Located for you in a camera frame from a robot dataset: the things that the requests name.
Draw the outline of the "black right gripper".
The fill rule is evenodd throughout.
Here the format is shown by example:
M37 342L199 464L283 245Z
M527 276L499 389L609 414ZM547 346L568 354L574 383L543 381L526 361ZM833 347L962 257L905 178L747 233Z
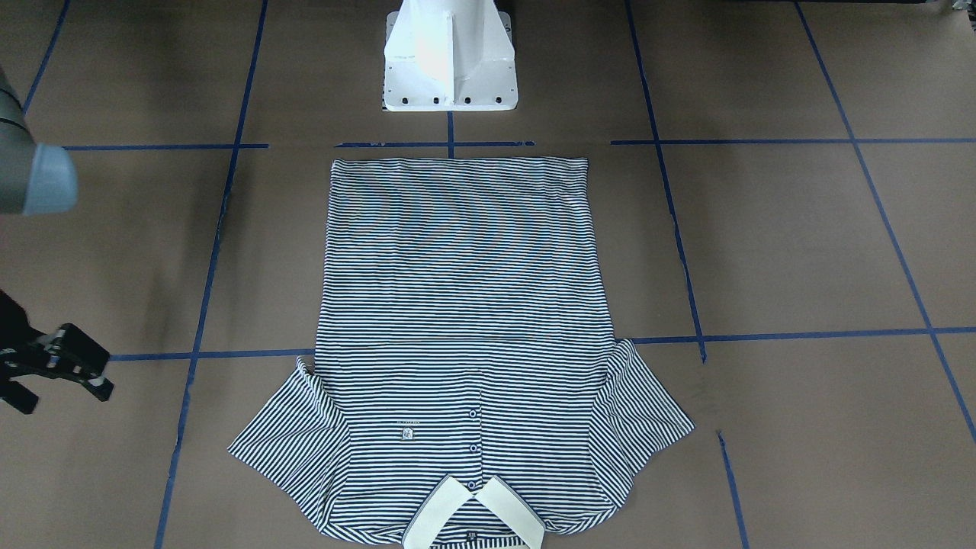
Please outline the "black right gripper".
M55 333L35 329L27 312L1 292L1 396L20 413L34 413L38 395L15 378L27 375L60 378L83 386L95 399L108 402L114 385L105 377L111 354L72 323Z

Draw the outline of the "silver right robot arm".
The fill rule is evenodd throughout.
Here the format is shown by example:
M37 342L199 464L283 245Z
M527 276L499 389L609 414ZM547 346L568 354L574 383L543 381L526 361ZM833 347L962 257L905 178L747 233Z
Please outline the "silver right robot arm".
M59 146L35 142L24 105L1 74L1 211L4 215L59 214L77 203L77 171ZM34 413L38 395L18 378L38 376L77 383L100 402L114 390L104 375L109 352L72 323L52 333L35 329L27 312L1 294L1 397L19 413Z

